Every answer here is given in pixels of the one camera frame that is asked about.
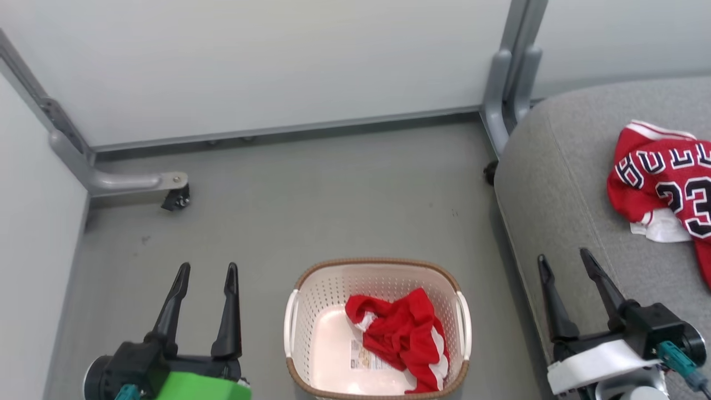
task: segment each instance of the red jersey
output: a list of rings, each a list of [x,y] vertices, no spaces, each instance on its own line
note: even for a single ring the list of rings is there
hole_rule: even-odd
[[[711,287],[711,142],[633,120],[620,132],[614,162],[607,195],[615,210],[648,223],[653,210],[671,209],[693,237]]]

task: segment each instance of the laundry basket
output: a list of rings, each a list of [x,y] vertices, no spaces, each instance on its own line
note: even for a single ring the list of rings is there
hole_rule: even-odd
[[[392,302],[417,288],[424,289],[442,321],[449,373],[441,391],[405,394],[415,387],[412,375],[359,348],[362,334],[348,321],[345,305],[351,295]],[[454,277],[435,264],[392,258],[326,261],[308,269],[289,296],[284,353],[296,384],[320,399],[442,398],[461,385],[469,369],[469,306]]]

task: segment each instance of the gray cushion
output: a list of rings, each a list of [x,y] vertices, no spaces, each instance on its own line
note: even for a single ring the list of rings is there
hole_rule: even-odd
[[[592,251],[625,296],[642,305],[662,302],[711,338],[711,291],[693,245],[631,234],[607,199],[615,143],[632,119],[711,140],[711,78],[624,83],[551,98],[516,127],[501,157],[496,195],[549,361],[538,254],[547,256],[581,332],[606,330],[581,247]],[[704,371],[711,376],[711,362]],[[672,399],[698,398],[677,377],[668,379],[668,388]]]

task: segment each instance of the white panel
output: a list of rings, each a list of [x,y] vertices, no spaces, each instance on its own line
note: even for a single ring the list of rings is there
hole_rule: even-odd
[[[92,146],[481,104],[509,0],[2,0]]]
[[[711,73],[711,1],[550,0],[533,98],[600,83]]]
[[[87,192],[5,69],[0,61],[0,387],[3,399],[39,400]]]

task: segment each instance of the label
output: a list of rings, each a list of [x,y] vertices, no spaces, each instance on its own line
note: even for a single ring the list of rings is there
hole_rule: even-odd
[[[370,350],[363,348],[358,340],[351,340],[351,369],[369,369],[377,371],[381,369],[395,369],[383,359],[373,354]]]

